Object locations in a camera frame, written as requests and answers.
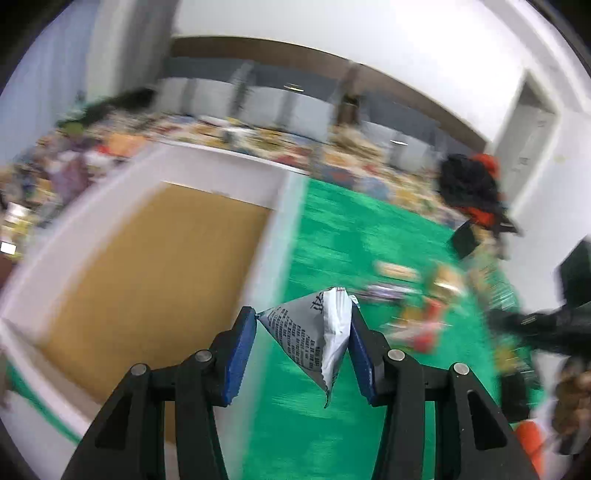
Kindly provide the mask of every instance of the green floor mat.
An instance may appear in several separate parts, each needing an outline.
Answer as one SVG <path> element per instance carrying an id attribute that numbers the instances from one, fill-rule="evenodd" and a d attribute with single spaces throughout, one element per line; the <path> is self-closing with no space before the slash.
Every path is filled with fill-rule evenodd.
<path id="1" fill-rule="evenodd" d="M 385 280 L 375 260 L 428 272 L 433 262 L 457 263 L 448 246 L 452 230 L 414 213 L 320 181 L 310 180 L 284 301 L 331 286 L 359 288 Z M 394 309 L 363 306 L 377 328 Z M 451 324 L 432 355 L 413 356 L 423 364 L 448 368 L 465 362 L 498 399 L 491 345 L 481 313 L 467 296 L 446 316 Z M 433 477 L 434 414 L 428 403 L 424 479 Z M 275 342 L 269 353 L 243 464 L 245 480 L 371 478 L 385 407 L 372 408 L 359 393 L 349 355 L 324 409 L 324 393 Z"/>

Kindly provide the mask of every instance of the doorway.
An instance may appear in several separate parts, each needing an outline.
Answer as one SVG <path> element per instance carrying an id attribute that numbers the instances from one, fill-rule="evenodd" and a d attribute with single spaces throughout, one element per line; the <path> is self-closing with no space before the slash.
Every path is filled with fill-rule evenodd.
<path id="1" fill-rule="evenodd" d="M 556 115 L 530 77 L 526 78 L 497 145 L 499 187 L 507 205 L 517 198 L 550 137 Z"/>

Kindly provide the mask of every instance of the black cloth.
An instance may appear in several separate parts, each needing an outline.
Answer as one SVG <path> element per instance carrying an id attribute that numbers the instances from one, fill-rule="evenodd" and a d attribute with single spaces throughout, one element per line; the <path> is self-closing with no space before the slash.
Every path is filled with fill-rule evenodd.
<path id="1" fill-rule="evenodd" d="M 497 215 L 504 211 L 496 180 L 483 163 L 465 155 L 449 155 L 441 163 L 439 193 L 451 207 L 475 207 Z"/>

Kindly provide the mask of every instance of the black box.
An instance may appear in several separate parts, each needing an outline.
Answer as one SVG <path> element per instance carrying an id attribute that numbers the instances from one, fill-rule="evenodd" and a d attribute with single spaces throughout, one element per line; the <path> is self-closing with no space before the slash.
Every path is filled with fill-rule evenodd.
<path id="1" fill-rule="evenodd" d="M 582 239 L 558 268 L 562 295 L 569 307 L 591 301 L 591 243 Z"/>
<path id="2" fill-rule="evenodd" d="M 463 223 L 452 235 L 452 247 L 460 260 L 470 255 L 476 247 L 478 240 L 472 231 L 472 223 L 467 221 Z"/>

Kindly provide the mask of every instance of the white partition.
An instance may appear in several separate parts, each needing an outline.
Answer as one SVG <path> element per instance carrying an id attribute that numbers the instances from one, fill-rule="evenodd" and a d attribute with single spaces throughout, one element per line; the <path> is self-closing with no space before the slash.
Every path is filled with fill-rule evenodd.
<path id="1" fill-rule="evenodd" d="M 255 252 L 240 305 L 260 311 L 278 302 L 289 265 L 290 239 L 298 226 L 307 177 L 279 164 L 207 147 L 153 144 L 124 171 L 89 188 L 29 252 L 0 299 L 0 340 L 9 360 L 42 404 L 74 435 L 82 437 L 97 405 L 35 348 L 68 288 L 98 250 L 143 202 L 167 183 L 213 192 L 272 209 Z M 228 472 L 239 476 L 244 433 L 264 368 L 265 335 L 256 336 L 241 394 L 216 411 Z M 174 451 L 167 449 L 174 457 Z"/>

